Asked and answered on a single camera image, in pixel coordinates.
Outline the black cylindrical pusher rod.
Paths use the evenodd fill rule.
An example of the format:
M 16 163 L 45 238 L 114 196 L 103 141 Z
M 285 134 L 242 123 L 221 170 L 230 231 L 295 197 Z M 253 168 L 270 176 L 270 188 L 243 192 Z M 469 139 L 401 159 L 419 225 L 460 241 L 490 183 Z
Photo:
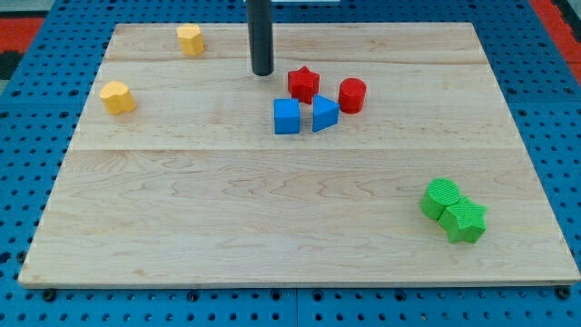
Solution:
M 270 0 L 247 0 L 251 70 L 257 76 L 273 73 L 273 36 Z

